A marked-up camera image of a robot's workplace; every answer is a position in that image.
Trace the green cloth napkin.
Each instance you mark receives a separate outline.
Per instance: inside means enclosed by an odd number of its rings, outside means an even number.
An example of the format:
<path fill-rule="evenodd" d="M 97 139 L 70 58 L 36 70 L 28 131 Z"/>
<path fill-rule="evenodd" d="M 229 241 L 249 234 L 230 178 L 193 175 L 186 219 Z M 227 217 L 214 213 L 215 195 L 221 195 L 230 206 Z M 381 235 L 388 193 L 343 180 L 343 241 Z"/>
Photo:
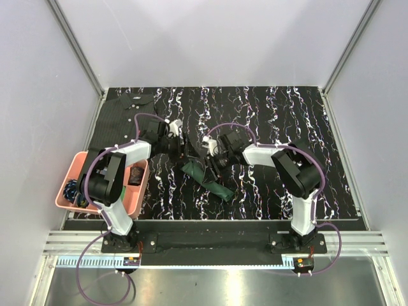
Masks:
<path fill-rule="evenodd" d="M 218 183 L 209 167 L 203 162 L 198 161 L 197 159 L 190 160 L 181 166 L 181 170 L 194 181 L 199 183 L 201 187 L 204 187 L 223 201 L 229 202 L 232 200 L 234 192 Z"/>

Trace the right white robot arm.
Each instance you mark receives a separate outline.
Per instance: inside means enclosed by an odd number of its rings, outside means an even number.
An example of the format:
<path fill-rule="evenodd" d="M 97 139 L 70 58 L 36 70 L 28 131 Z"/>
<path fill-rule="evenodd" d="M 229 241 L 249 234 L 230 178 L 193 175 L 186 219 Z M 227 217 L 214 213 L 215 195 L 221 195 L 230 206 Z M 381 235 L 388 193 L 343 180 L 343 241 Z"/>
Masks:
<path fill-rule="evenodd" d="M 321 163 L 301 141 L 289 144 L 264 144 L 256 139 L 244 140 L 236 132 L 221 135 L 218 140 L 203 137 L 204 181 L 215 182 L 222 171 L 233 166 L 266 166 L 275 168 L 284 187 L 292 195 L 293 215 L 289 244 L 295 252 L 305 252 L 312 245 L 316 228 L 317 196 L 326 184 Z"/>

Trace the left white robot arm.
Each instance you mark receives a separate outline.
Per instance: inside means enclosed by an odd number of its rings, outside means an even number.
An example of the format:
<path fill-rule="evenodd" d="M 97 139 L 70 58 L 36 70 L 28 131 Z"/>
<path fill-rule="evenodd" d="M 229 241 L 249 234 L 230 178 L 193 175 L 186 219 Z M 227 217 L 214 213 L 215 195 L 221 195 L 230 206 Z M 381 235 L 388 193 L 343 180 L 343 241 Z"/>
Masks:
<path fill-rule="evenodd" d="M 131 233 L 133 220 L 121 200 L 127 167 L 166 154 L 181 161 L 188 153 L 194 153 L 186 133 L 181 132 L 180 119 L 166 122 L 152 119 L 147 129 L 137 131 L 137 139 L 107 148 L 89 148 L 77 178 L 77 189 L 89 204 L 97 208 L 111 234 L 117 235 L 115 244 L 123 252 L 131 252 L 137 246 L 138 237 Z"/>

